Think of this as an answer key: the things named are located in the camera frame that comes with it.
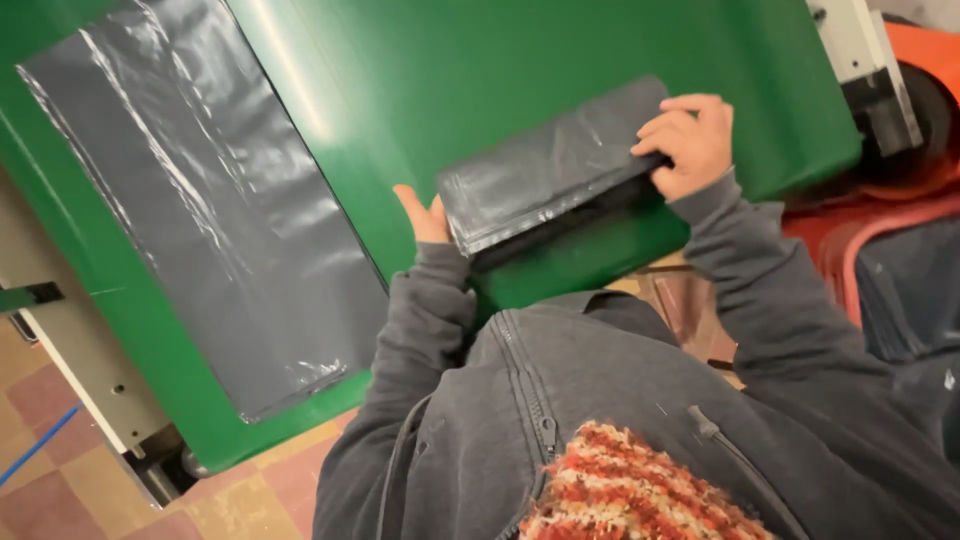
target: tiled floor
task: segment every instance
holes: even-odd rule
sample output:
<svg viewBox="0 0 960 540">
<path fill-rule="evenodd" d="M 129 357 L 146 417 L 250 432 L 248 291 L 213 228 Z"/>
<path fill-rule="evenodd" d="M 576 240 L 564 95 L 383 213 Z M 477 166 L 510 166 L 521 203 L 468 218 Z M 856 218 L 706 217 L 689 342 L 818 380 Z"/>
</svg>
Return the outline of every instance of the tiled floor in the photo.
<svg viewBox="0 0 960 540">
<path fill-rule="evenodd" d="M 735 345 L 713 313 L 711 288 L 692 272 L 635 274 L 611 288 L 650 302 L 694 356 L 732 359 Z M 77 401 L 42 347 L 0 321 L 0 468 Z M 0 540 L 307 540 L 321 464 L 349 418 L 202 480 L 158 511 L 82 410 L 0 488 Z"/>
</svg>

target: zipper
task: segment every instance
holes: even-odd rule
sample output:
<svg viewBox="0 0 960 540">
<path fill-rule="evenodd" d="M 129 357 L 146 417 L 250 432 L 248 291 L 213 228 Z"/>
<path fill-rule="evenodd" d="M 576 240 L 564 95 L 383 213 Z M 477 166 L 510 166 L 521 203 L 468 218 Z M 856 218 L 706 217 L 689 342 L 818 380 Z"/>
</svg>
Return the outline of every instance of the zipper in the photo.
<svg viewBox="0 0 960 540">
<path fill-rule="evenodd" d="M 534 436 L 540 447 L 540 467 L 534 479 L 534 485 L 530 489 L 529 499 L 536 500 L 543 492 L 543 487 L 547 483 L 547 474 L 543 467 L 553 462 L 557 456 L 557 420 L 553 418 L 551 411 L 543 405 L 538 394 L 537 377 L 534 369 L 529 362 L 522 361 L 523 354 L 520 353 L 518 345 L 511 332 L 510 322 L 507 320 L 507 313 L 500 311 L 492 319 L 497 331 L 503 338 L 506 347 L 503 347 L 503 355 L 510 364 L 509 367 L 516 372 L 519 379 L 519 390 L 523 401 L 526 403 L 527 413 L 530 423 L 533 425 Z M 510 540 L 519 532 L 520 522 L 526 516 L 526 508 L 519 510 L 514 519 L 500 534 L 496 540 Z"/>
<path fill-rule="evenodd" d="M 733 457 L 733 460 L 736 461 L 737 468 L 740 469 L 747 479 L 756 487 L 756 489 L 763 495 L 764 499 L 770 503 L 771 506 L 777 511 L 777 513 L 783 518 L 783 521 L 786 523 L 787 527 L 790 528 L 790 532 L 793 533 L 794 537 L 801 540 L 810 540 L 810 537 L 806 534 L 804 527 L 800 525 L 800 521 L 797 520 L 797 516 L 793 515 L 793 512 L 786 505 L 783 499 L 780 498 L 780 494 L 777 493 L 777 490 L 774 489 L 774 486 L 770 484 L 767 478 L 760 473 L 759 469 L 754 465 L 750 459 L 747 458 L 740 449 L 736 448 L 736 445 L 727 438 L 727 435 L 723 434 L 723 431 L 720 430 L 720 427 L 710 421 L 707 418 L 707 415 L 700 410 L 700 407 L 693 405 L 687 409 L 687 412 L 690 413 L 690 416 L 697 421 L 697 424 L 700 427 L 700 434 L 707 438 L 707 440 L 716 441 L 720 445 L 720 448 L 727 451 L 727 454 Z"/>
</svg>

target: zipper pull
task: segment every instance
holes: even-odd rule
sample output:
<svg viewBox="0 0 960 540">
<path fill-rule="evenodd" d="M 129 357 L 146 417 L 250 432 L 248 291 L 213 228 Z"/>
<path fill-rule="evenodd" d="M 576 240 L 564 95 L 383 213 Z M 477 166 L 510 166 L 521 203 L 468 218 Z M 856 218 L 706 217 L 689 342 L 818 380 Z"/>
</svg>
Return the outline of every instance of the zipper pull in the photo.
<svg viewBox="0 0 960 540">
<path fill-rule="evenodd" d="M 557 421 L 549 416 L 540 420 L 540 434 L 543 435 L 543 445 L 552 458 L 557 451 Z"/>
</svg>

